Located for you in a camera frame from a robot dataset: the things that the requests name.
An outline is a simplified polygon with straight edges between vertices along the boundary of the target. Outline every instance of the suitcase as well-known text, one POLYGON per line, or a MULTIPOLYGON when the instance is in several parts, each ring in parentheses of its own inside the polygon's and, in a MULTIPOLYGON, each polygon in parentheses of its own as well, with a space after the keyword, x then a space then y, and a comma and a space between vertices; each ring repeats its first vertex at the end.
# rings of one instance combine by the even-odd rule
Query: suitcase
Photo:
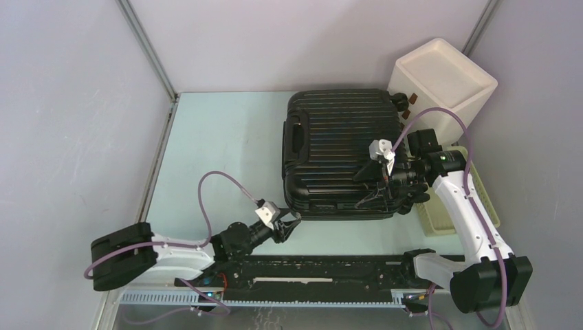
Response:
MULTIPOLYGON (((404 94, 380 89, 304 91, 291 97, 283 127, 282 178, 289 208, 304 220, 385 219, 408 212, 406 198, 376 198, 357 206, 376 191, 376 182, 354 176, 370 162, 373 140, 391 142, 401 134, 397 107, 408 106, 404 94)), ((404 145, 395 166, 407 161, 404 145)))

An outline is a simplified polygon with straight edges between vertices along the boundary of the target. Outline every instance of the table surface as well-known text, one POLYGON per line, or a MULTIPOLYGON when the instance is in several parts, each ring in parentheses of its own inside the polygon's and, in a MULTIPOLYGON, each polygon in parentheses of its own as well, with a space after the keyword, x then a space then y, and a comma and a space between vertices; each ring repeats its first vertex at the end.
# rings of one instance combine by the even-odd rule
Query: table surface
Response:
MULTIPOLYGON (((206 238, 197 186, 208 171, 224 171, 253 195, 285 206, 281 144, 287 101, 295 92, 183 93, 146 220, 176 239, 206 238)), ((202 188, 214 233, 257 221, 255 205, 226 178, 202 188)), ((373 221, 303 221, 284 244, 269 240, 254 254, 402 254, 418 248, 463 254, 457 235, 425 237, 415 208, 373 221)))

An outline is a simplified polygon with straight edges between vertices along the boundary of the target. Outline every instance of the suitcase handle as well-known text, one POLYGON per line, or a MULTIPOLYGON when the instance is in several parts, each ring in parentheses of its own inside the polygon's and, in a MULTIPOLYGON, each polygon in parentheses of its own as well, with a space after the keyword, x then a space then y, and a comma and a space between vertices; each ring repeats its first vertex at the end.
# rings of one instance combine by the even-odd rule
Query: suitcase handle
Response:
POLYGON ((284 163, 294 162, 307 157, 307 116, 293 112, 287 116, 284 131, 284 163))

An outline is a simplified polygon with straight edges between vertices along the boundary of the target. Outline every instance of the ribbed suitcase shell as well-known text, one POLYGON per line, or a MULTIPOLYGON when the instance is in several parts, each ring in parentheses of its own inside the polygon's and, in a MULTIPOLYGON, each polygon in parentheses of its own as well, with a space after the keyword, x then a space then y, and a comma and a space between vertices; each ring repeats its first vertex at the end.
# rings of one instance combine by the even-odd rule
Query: ribbed suitcase shell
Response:
MULTIPOLYGON (((369 160, 373 140, 396 141, 397 108, 387 91, 340 89, 304 91, 291 97, 283 131, 282 177, 287 205, 307 220, 384 219, 402 200, 381 198, 366 210, 355 204, 375 191, 375 182, 355 183, 369 160)), ((401 145, 396 162, 405 162, 401 145)))

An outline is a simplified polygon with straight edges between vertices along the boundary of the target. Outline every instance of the beige bin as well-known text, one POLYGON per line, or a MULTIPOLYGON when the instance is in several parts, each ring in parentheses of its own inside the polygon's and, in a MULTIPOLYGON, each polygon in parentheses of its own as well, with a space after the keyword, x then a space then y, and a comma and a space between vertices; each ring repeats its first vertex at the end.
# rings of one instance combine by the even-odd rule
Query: beige bin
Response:
MULTIPOLYGON (((450 146, 445 148, 445 150, 459 150, 464 157, 468 157, 468 151, 462 146, 450 146)), ((486 192, 482 180, 480 180, 480 176, 478 175, 478 171, 473 164, 470 167, 470 173, 474 178, 474 186, 476 187, 478 197, 480 197, 482 204, 484 204, 484 208, 492 220, 494 227, 500 226, 500 219, 492 206, 488 193, 486 192)), ((455 234, 456 230, 454 224, 440 198, 435 194, 433 188, 429 188, 427 193, 431 196, 431 199, 428 202, 415 204, 425 236, 431 237, 455 234)))

